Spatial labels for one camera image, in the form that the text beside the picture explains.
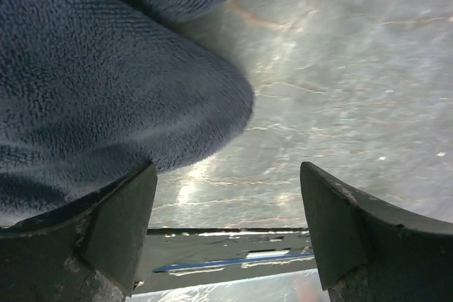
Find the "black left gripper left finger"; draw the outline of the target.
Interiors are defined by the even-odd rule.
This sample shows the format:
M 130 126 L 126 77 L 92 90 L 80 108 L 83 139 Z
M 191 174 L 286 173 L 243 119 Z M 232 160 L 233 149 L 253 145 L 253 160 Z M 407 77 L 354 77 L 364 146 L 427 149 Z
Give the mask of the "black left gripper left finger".
M 1 230 L 2 301 L 124 301 L 156 191 L 154 164 Z

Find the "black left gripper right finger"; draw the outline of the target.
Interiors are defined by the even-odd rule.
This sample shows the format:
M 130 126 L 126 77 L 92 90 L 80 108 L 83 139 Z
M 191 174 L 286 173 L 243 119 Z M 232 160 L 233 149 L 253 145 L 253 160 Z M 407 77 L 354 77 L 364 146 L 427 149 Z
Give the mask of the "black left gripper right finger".
M 394 206 L 310 162 L 304 212 L 331 301 L 451 301 L 452 224 Z

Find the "blue-grey towel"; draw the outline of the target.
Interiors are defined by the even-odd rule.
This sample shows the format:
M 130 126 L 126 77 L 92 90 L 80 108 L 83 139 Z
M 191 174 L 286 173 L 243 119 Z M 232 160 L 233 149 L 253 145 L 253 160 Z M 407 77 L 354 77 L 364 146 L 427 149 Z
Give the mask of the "blue-grey towel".
M 1 225 L 246 128 L 242 71 L 167 27 L 228 0 L 1 0 Z

